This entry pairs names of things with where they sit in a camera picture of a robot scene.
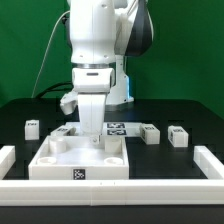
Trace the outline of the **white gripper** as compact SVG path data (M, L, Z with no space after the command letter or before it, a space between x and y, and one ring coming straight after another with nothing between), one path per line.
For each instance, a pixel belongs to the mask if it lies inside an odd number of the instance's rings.
M82 133L89 135L93 144L100 142L107 95L115 82L115 71L103 69L72 69L73 89L65 94L60 107L65 115L78 108Z

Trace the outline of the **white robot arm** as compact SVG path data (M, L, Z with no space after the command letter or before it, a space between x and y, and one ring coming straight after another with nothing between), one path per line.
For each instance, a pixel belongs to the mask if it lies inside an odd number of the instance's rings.
M67 0L73 89L60 106L77 110L81 133L94 143L102 135L106 99L117 84L118 56L140 56L151 46L147 0Z

